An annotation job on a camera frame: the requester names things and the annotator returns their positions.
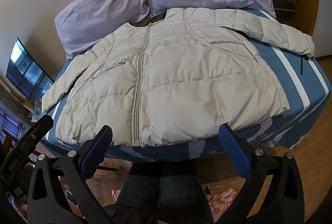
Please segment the pink patterned cloth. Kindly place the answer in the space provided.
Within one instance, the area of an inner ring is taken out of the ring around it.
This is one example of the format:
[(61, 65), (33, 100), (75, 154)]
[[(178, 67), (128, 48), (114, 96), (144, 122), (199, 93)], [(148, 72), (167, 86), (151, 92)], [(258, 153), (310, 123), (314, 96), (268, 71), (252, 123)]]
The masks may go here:
[(216, 221), (218, 221), (224, 212), (229, 208), (233, 200), (236, 198), (236, 194), (237, 192), (233, 188), (229, 188), (223, 192), (217, 192), (214, 195), (211, 195), (208, 192), (205, 194), (212, 212), (214, 223), (216, 223)]

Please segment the lavender pillow left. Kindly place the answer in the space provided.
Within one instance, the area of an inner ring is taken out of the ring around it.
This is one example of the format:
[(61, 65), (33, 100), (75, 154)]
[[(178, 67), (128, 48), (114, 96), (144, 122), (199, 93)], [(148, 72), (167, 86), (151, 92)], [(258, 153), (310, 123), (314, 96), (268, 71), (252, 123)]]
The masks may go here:
[(75, 0), (55, 17), (66, 53), (73, 59), (127, 22), (139, 22), (150, 12), (148, 0)]

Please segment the beige puffer jacket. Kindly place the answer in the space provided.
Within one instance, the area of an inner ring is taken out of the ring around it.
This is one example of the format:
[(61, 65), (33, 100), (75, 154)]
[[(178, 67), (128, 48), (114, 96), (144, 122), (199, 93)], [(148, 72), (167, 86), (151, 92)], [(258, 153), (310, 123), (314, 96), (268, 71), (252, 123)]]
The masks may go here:
[(160, 21), (124, 24), (76, 56), (42, 97), (63, 95), (56, 137), (94, 138), (105, 125), (123, 146), (164, 146), (211, 138), (222, 124), (247, 128), (290, 108), (276, 74), (251, 39), (313, 56), (312, 38), (236, 9), (172, 8)]

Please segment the flat screen television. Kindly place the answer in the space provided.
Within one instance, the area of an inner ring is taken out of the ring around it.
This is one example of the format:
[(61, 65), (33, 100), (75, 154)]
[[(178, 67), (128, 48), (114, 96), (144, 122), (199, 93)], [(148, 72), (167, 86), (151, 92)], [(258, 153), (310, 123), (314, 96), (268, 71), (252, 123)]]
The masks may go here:
[(6, 78), (30, 102), (40, 100), (54, 80), (37, 64), (19, 38), (13, 46)]

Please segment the dark trousers leg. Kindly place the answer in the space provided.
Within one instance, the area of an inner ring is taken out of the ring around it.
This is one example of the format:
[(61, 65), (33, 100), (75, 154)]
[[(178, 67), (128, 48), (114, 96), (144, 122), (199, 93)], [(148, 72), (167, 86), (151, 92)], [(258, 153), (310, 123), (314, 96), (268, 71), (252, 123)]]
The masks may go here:
[(115, 223), (213, 223), (196, 175), (186, 162), (134, 163), (115, 204)]

